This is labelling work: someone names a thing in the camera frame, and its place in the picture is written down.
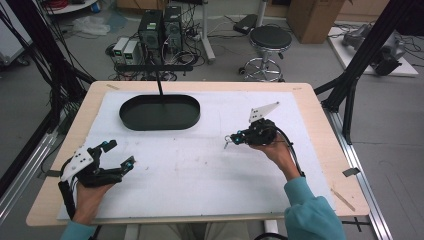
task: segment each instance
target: black oval tray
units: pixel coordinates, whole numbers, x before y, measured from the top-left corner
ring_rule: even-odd
[[[122,104],[119,116],[135,131],[182,130],[199,121],[200,104],[187,95],[139,95]]]

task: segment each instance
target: power supply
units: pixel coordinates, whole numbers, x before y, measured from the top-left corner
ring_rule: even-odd
[[[140,65],[141,52],[137,40],[130,40],[124,50],[125,62],[127,65]]]
[[[165,36],[168,40],[168,52],[181,52],[183,50],[181,7],[166,7],[164,23]]]
[[[129,40],[127,37],[121,37],[113,47],[113,60],[115,64],[125,65],[124,50]]]
[[[233,26],[233,30],[243,34],[249,34],[249,32],[255,28],[257,18],[258,16],[256,14],[249,14],[236,23]]]

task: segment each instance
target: blue sleeve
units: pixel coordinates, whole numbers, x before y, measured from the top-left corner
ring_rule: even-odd
[[[96,230],[93,226],[82,225],[73,221],[68,222],[68,226],[62,234],[61,240],[88,240]]]
[[[346,239],[340,222],[324,197],[315,197],[306,179],[298,177],[284,186],[291,207],[284,212],[288,238]]]

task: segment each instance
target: black rod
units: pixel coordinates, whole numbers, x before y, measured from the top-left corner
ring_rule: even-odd
[[[159,94],[163,96],[162,83],[160,80],[159,71],[155,71],[155,73],[156,73],[156,82],[158,83],[158,88],[159,88]]]
[[[356,85],[374,56],[417,2],[418,0],[389,1],[346,70],[333,81],[314,89],[316,94],[333,89],[329,97],[322,102],[323,108],[332,112],[337,112],[340,104],[345,98],[348,98],[346,99],[342,133],[349,144],[351,144],[350,132]]]
[[[191,65],[118,65],[119,72],[190,72],[193,71]]]

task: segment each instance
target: computer tower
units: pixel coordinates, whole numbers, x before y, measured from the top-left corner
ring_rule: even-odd
[[[161,10],[146,10],[138,27],[140,43],[147,50],[161,51],[164,39],[163,13]]]
[[[180,6],[168,6],[165,8],[164,24],[168,52],[181,52],[183,50],[183,38]]]

